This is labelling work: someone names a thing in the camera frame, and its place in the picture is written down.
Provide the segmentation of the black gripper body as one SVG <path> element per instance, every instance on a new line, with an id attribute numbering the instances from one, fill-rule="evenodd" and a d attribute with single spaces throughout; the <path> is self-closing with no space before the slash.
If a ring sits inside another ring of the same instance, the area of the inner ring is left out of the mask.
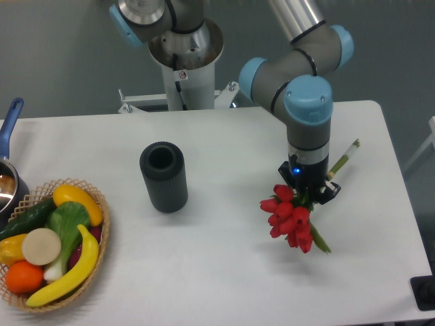
<path id="1" fill-rule="evenodd" d="M 308 192 L 312 197 L 316 197 L 326 184 L 329 156 L 315 164 L 302 164 L 297 161 L 296 154 L 292 154 L 288 163 L 286 183 L 298 193 Z"/>

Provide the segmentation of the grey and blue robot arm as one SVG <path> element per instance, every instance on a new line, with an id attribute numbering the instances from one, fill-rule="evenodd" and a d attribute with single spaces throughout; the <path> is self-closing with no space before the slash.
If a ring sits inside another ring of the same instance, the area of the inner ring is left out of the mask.
<path id="1" fill-rule="evenodd" d="M 239 73 L 239 90 L 283 122 L 288 160 L 279 172 L 310 200 L 325 204 L 340 191 L 327 174 L 332 88 L 325 74 L 353 55 L 351 35 L 326 23 L 314 1 L 271 1 L 291 50 L 274 62 L 253 58 Z M 215 62 L 224 40 L 202 1 L 117 1 L 109 15 L 133 47 L 147 45 L 160 65 L 171 111 L 215 106 Z"/>

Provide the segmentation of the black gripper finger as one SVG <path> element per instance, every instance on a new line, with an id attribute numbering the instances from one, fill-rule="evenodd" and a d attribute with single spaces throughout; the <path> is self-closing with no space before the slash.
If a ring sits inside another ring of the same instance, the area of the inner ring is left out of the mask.
<path id="1" fill-rule="evenodd" d="M 283 162 L 278 168 L 278 172 L 289 187 L 295 188 L 295 178 L 291 173 L 290 163 L 288 161 Z"/>
<path id="2" fill-rule="evenodd" d="M 326 204 L 333 200 L 340 191 L 340 185 L 335 182 L 326 181 L 323 186 L 315 190 L 315 201 L 318 204 Z"/>

